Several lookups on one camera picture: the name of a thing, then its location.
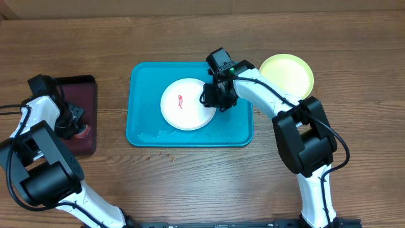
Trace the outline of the pink green sponge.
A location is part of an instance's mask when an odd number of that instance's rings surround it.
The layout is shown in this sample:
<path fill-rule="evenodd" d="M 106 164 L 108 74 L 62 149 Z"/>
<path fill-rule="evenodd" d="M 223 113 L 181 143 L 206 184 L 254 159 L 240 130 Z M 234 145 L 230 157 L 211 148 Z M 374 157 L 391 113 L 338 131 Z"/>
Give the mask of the pink green sponge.
<path fill-rule="evenodd" d="M 89 134 L 90 130 L 91 130 L 91 127 L 89 125 L 84 125 L 83 129 L 80 129 L 80 132 L 75 134 L 73 137 L 75 139 L 84 138 L 85 136 L 87 136 Z"/>

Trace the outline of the white plate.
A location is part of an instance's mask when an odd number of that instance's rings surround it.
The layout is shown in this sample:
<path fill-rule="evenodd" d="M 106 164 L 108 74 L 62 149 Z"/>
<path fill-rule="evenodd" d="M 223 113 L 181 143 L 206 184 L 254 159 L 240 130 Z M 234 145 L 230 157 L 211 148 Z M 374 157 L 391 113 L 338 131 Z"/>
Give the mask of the white plate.
<path fill-rule="evenodd" d="M 207 125 L 216 108 L 207 108 L 199 100 L 204 82 L 185 78 L 170 84 L 164 91 L 160 107 L 163 118 L 179 130 L 197 130 Z"/>

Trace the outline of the yellow-green plate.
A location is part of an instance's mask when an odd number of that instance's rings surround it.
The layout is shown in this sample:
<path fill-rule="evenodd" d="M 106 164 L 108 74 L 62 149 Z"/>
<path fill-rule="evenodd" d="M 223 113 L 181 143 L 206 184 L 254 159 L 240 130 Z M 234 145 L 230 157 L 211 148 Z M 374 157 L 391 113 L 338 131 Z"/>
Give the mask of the yellow-green plate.
<path fill-rule="evenodd" d="M 301 58 L 292 54 L 276 54 L 259 68 L 261 75 L 279 88 L 298 98 L 307 98 L 314 86 L 313 71 Z"/>

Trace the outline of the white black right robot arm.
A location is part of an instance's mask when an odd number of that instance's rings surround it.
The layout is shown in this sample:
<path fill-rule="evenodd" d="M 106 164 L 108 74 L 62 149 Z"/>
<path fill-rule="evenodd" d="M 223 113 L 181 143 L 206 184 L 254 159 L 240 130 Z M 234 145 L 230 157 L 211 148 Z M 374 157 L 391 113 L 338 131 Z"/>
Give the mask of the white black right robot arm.
<path fill-rule="evenodd" d="M 246 60 L 206 59 L 213 81 L 204 85 L 200 102 L 225 111 L 245 99 L 272 121 L 278 153 L 297 175 L 302 199 L 302 227 L 334 227 L 330 173 L 337 150 L 336 132 L 330 127 L 320 101 L 300 99 L 266 80 Z"/>

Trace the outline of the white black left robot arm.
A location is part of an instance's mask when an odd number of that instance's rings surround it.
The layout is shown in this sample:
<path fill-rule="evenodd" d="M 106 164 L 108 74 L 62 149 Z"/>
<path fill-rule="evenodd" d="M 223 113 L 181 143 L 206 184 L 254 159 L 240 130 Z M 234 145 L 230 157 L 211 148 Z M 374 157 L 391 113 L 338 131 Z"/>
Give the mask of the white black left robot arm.
<path fill-rule="evenodd" d="M 20 123 L 1 142 L 11 197 L 33 212 L 63 210 L 87 227 L 135 227 L 131 216 L 84 181 L 75 158 L 96 150 L 95 78 L 37 75 L 28 85 L 32 95 L 18 105 Z"/>

